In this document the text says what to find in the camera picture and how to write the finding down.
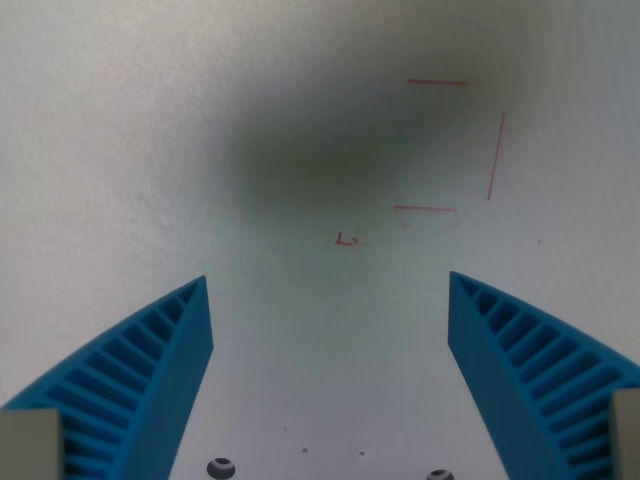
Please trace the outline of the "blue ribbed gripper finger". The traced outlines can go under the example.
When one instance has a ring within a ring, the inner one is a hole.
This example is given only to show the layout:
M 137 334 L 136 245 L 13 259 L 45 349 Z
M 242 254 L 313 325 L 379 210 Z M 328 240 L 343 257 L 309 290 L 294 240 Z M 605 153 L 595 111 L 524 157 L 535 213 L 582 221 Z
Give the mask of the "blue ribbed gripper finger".
M 613 478 L 611 399 L 638 386 L 637 364 L 458 272 L 447 341 L 509 478 Z
M 4 407 L 60 414 L 66 479 L 166 479 L 212 351 L 200 276 L 95 337 Z

